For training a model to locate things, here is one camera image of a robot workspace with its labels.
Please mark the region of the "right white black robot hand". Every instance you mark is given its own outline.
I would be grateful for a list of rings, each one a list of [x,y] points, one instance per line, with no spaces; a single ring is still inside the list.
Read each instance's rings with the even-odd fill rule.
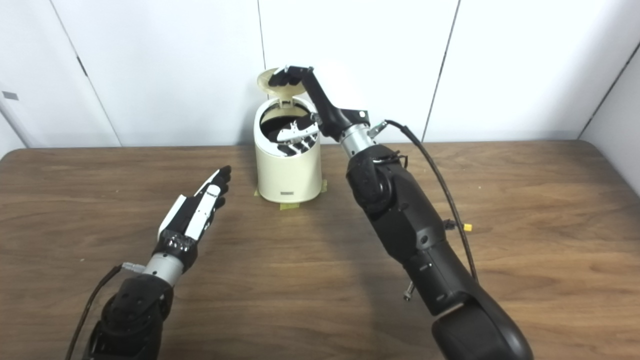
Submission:
[[[308,125],[306,128],[300,129],[296,120],[289,129],[282,129],[278,133],[278,142],[295,144],[311,135],[321,133],[337,141],[348,157],[354,157],[357,153],[376,145],[369,135],[370,123],[366,120],[350,120],[342,109],[332,104],[314,74],[313,67],[286,65],[275,70],[267,84],[272,88],[302,85],[316,109],[316,112],[300,118]]]

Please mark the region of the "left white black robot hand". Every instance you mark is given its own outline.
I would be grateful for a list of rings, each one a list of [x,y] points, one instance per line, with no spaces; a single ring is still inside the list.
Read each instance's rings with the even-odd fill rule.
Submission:
[[[232,167],[215,171],[199,189],[186,196],[181,194],[162,219],[157,231],[153,255],[173,256],[188,271],[198,258],[199,243],[213,222],[215,212],[226,203]]]

